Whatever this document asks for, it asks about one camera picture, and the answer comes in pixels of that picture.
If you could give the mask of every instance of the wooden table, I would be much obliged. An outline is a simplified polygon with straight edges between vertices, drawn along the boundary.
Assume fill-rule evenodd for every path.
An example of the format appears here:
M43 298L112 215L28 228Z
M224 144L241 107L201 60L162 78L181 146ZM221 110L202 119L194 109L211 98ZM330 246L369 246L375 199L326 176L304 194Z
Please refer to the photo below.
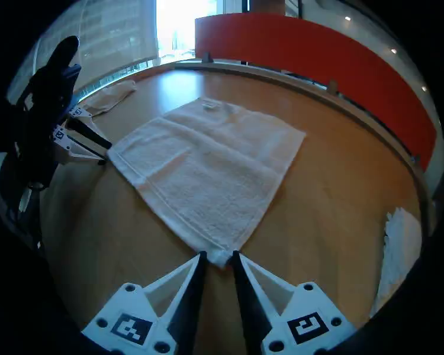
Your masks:
M404 163L339 111L271 83L172 70L137 86L95 119L112 142L199 96L277 116L307 133L242 252L294 285L315 281L355 326L365 323L377 292L386 214L402 206L420 218ZM111 163L60 166L42 197L41 218L57 288L82 328L122 283L145 286L195 255ZM244 353L229 268L210 266L206 276L195 354L208 353Z

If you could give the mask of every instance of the white towel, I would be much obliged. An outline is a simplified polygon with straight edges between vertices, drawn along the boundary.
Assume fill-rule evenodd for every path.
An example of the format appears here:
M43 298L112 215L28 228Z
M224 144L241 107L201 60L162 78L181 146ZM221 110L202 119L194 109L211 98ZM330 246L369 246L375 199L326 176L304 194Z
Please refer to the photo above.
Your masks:
M155 118L108 156L166 225L223 267L262 219L305 133L207 98Z
M397 208L393 216L387 214L385 247L378 293L370 318L393 296L421 252L421 225L404 208Z

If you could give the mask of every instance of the red partition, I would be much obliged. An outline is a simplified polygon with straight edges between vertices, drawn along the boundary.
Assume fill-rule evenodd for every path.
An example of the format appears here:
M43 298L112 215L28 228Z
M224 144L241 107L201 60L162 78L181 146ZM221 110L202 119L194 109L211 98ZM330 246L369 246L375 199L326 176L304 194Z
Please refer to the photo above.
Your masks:
M196 56L244 60L289 70L339 91L377 116L421 157L425 170L436 130L403 78L370 49L330 28L269 14L227 14L196 19Z

